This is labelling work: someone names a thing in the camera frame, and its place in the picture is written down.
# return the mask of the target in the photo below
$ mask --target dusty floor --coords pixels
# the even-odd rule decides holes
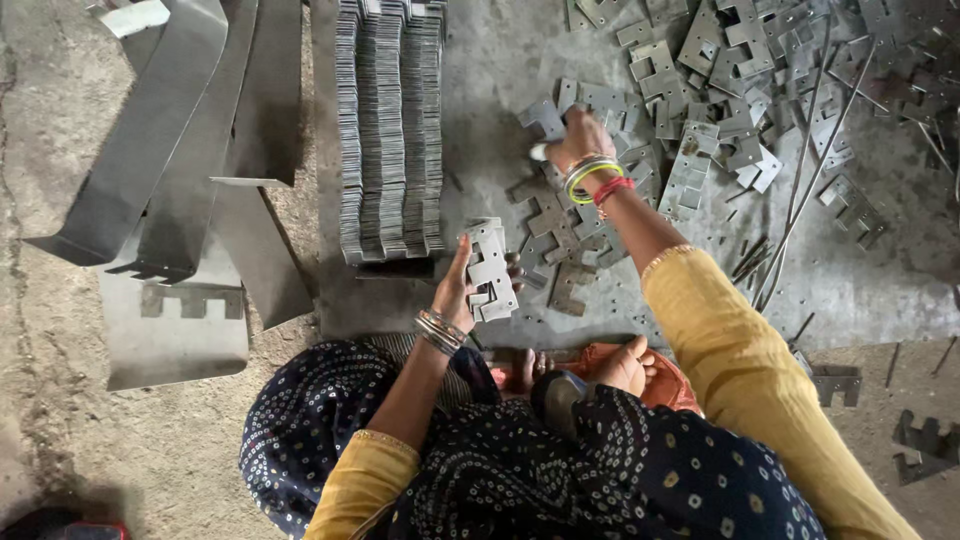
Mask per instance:
[[[315,319],[262,334],[240,375],[109,394],[96,276],[19,238],[55,231],[108,134],[132,72],[82,0],[6,0],[0,57],[0,525],[36,504],[83,502],[137,539],[277,538],[236,470],[247,408],[273,371],[318,338]],[[304,41],[304,164],[270,193],[311,286],[319,283],[316,181]],[[952,538],[960,473],[899,487],[890,435],[900,412],[960,420],[960,347],[907,343],[889,390],[893,345],[825,351],[812,363],[859,365],[859,406],[828,414],[880,489],[924,538]]]

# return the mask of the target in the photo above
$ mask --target hand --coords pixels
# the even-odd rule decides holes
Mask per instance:
[[[477,292],[476,286],[470,283],[467,277],[467,264],[471,253],[469,236],[461,234],[457,255],[453,257],[453,263],[450,264],[446,277],[437,287],[433,305],[430,306],[463,333],[470,332],[474,326],[473,315],[467,304],[467,296]],[[523,269],[516,267],[520,261],[520,255],[508,253],[504,255],[504,260],[507,261],[507,275],[511,280],[523,275]],[[515,292],[519,292],[523,288],[523,283],[513,283],[513,288]]]
[[[613,146],[613,139],[607,133],[607,128],[593,117],[592,112],[579,110],[576,107],[571,107],[566,112],[564,142],[548,145],[545,152],[546,158],[557,165],[563,173],[590,154],[616,156],[616,148]],[[588,175],[581,181],[581,185],[591,194],[603,185],[606,179],[616,176],[609,170],[601,170],[598,173],[601,174]]]
[[[639,397],[647,381],[657,374],[654,357],[646,352],[647,338],[639,335],[598,365],[589,379]]]

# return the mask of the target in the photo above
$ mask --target bangle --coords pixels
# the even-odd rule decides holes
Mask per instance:
[[[604,201],[607,200],[607,197],[610,197],[611,195],[613,195],[615,191],[619,191],[620,189],[633,189],[633,188],[634,188],[633,180],[630,180],[629,178],[625,178],[622,176],[618,176],[610,180],[606,184],[601,185],[600,189],[597,189],[597,192],[593,195],[593,204],[595,204],[599,208],[600,205],[602,205]]]
[[[417,333],[446,356],[456,354],[467,341],[467,335],[462,330],[433,309],[421,309],[414,322],[418,326]]]
[[[623,176],[623,167],[614,158],[602,154],[591,154],[567,169],[564,180],[566,196],[580,205],[592,203],[593,199],[589,196],[589,193],[577,186],[588,174],[602,169],[610,169]]]

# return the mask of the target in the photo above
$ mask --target woman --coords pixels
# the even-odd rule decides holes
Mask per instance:
[[[547,149],[561,170],[614,155],[590,114],[567,124]],[[620,231],[709,422],[637,398],[655,375],[642,337],[589,382],[551,372],[529,402],[501,401],[485,364],[456,350],[473,326],[461,238],[405,365],[367,342],[324,343],[264,387],[240,455],[258,507],[310,539],[917,538],[713,260],[614,171],[580,187]],[[435,407],[451,379],[467,396]]]

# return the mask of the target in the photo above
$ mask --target gray floor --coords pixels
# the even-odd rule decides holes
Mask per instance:
[[[80,0],[6,0],[0,59],[0,524],[48,501],[83,501],[119,517],[137,539],[279,538],[236,470],[247,409],[260,386],[318,339],[316,319],[262,334],[240,375],[108,394],[96,276],[22,247],[55,231],[96,158],[133,76],[120,47]],[[313,159],[309,41],[304,41],[305,157],[293,190],[270,193],[310,274],[318,197]],[[889,390],[893,345],[810,354],[813,363],[863,368],[860,405],[828,414],[880,489],[924,538],[953,538],[960,473],[899,487],[891,455],[903,408],[960,419],[960,348],[941,377],[929,371],[947,342],[907,343]]]

